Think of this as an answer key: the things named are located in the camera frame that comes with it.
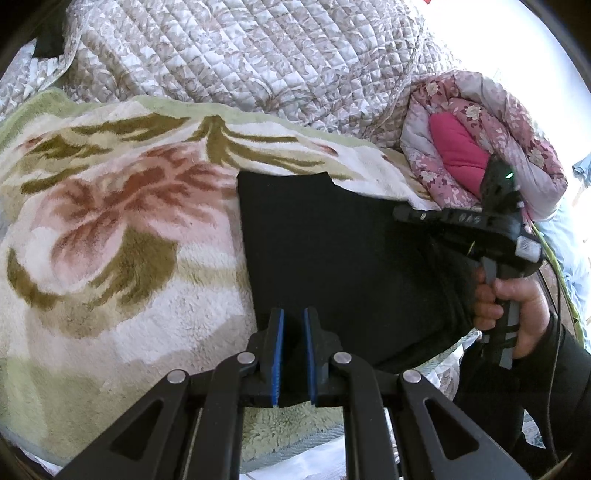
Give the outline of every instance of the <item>device handle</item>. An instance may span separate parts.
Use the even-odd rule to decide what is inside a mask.
[[[482,259],[482,266],[486,273],[486,282],[489,285],[495,278],[503,280],[507,278],[520,278],[523,274],[508,265],[497,265],[490,258]],[[497,321],[492,330],[485,332],[482,342],[482,356],[492,364],[510,370],[513,366],[513,350],[517,344],[517,332],[519,331],[519,314],[521,304],[515,300],[496,300],[503,307],[503,316]]]

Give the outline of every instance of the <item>blue cloth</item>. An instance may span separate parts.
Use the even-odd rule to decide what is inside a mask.
[[[583,180],[585,188],[591,186],[591,153],[573,165],[573,173]]]
[[[583,241],[575,233],[573,211],[568,201],[562,199],[554,217],[545,222],[536,222],[535,226],[544,235],[560,264],[566,289],[581,317],[586,337],[585,348],[591,352],[590,335],[585,328],[585,322],[591,316],[591,267]]]

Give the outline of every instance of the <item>white quilt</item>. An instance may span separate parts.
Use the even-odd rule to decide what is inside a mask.
[[[68,69],[73,100],[223,103],[391,147],[411,85],[459,65],[413,0],[74,0],[67,32],[59,59],[17,58],[0,115]]]

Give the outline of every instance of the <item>black pants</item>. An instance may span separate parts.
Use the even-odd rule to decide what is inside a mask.
[[[524,409],[519,404],[518,382],[482,360],[481,349],[482,344],[476,342],[466,351],[454,403],[532,478],[539,478],[554,465],[550,451],[527,443],[522,432]]]

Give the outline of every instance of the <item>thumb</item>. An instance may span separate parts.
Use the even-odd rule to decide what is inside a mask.
[[[497,278],[493,283],[493,290],[501,300],[528,301],[538,296],[538,285],[530,278]]]

